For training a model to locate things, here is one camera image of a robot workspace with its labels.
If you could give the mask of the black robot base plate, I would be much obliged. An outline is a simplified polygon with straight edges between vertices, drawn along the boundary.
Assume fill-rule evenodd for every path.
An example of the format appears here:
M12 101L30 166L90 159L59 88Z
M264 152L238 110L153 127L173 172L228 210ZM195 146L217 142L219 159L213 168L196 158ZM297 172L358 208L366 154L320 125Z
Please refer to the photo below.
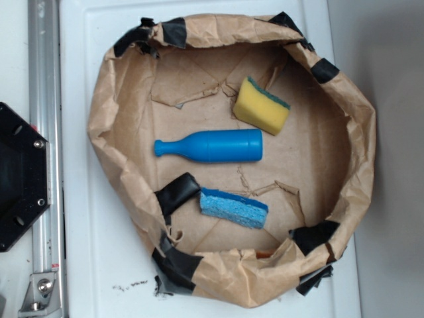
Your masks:
M50 206L48 141L1 103L1 252Z

